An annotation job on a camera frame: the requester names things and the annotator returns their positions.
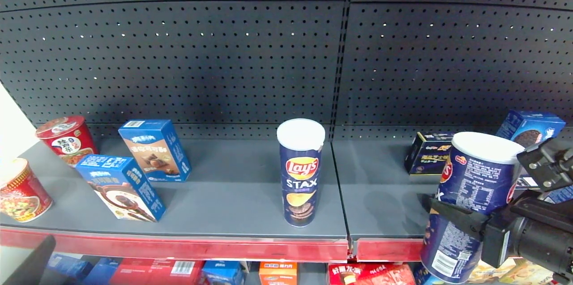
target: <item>red shelf edge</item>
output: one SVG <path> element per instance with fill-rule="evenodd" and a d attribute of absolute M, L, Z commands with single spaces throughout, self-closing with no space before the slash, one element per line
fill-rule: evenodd
<path fill-rule="evenodd" d="M 422 239 L 360 238 L 357 261 L 420 261 Z"/>
<path fill-rule="evenodd" d="M 0 227 L 0 244 L 35 248 L 47 235 L 56 239 L 58 252 L 123 258 L 186 260 L 286 260 L 309 263 L 345 263 L 345 239 L 192 238 L 126 234 L 89 234 Z"/>

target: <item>noodle cup lid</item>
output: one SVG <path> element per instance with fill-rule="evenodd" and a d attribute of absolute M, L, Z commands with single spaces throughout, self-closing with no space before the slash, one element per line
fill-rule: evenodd
<path fill-rule="evenodd" d="M 41 140 L 62 136 L 79 128 L 86 119 L 83 116 L 72 115 L 52 119 L 36 130 L 36 137 Z"/>
<path fill-rule="evenodd" d="M 6 187 L 13 179 L 16 179 L 27 166 L 28 160 L 23 158 L 0 162 L 0 189 Z"/>
<path fill-rule="evenodd" d="M 277 140 L 293 151 L 320 150 L 326 131 L 322 124 L 307 118 L 287 120 L 277 128 Z"/>
<path fill-rule="evenodd" d="M 517 153 L 525 149 L 511 140 L 478 132 L 456 133 L 452 145 L 471 157 L 498 164 L 518 164 Z"/>

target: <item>lay's stax can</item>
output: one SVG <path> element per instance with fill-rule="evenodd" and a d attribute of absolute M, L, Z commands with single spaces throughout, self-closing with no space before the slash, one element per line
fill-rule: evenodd
<path fill-rule="evenodd" d="M 282 206 L 286 221 L 293 226 L 306 226 L 315 217 L 325 136 L 321 124 L 305 118 L 287 120 L 277 129 Z"/>
<path fill-rule="evenodd" d="M 506 206 L 520 172 L 516 155 L 523 150 L 497 136 L 455 134 L 436 198 L 484 214 Z M 481 242 L 430 211 L 421 252 L 430 273 L 448 283 L 465 283 L 480 256 Z"/>

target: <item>white plastic lid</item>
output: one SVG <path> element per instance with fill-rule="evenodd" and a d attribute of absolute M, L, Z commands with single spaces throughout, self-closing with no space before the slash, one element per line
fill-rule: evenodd
<path fill-rule="evenodd" d="M 20 173 L 26 169 L 28 161 L 23 158 L 16 158 L 12 161 L 0 162 L 0 189 L 8 185 Z"/>
<path fill-rule="evenodd" d="M 307 118 L 293 118 L 277 128 L 278 142 L 293 151 L 318 151 L 322 148 L 325 137 L 324 127 Z"/>
<path fill-rule="evenodd" d="M 478 132 L 456 133 L 452 145 L 467 155 L 499 164 L 518 163 L 517 153 L 525 149 L 511 140 Z"/>

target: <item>chip can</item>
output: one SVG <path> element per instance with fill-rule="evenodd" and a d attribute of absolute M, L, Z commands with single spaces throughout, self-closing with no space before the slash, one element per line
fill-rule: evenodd
<path fill-rule="evenodd" d="M 83 116 L 53 119 L 40 126 L 35 134 L 71 167 L 76 167 L 88 154 L 98 154 Z"/>
<path fill-rule="evenodd" d="M 0 211 L 19 222 L 28 222 L 46 212 L 53 203 L 26 159 L 0 165 Z"/>
<path fill-rule="evenodd" d="M 483 214 L 506 206 L 520 171 L 516 155 L 523 150 L 515 142 L 489 134 L 455 134 L 436 198 Z M 430 211 L 421 251 L 428 271 L 448 283 L 465 283 L 480 256 L 479 240 Z"/>
<path fill-rule="evenodd" d="M 320 123 L 305 118 L 287 120 L 277 129 L 282 206 L 293 226 L 307 226 L 315 217 L 325 136 Z"/>

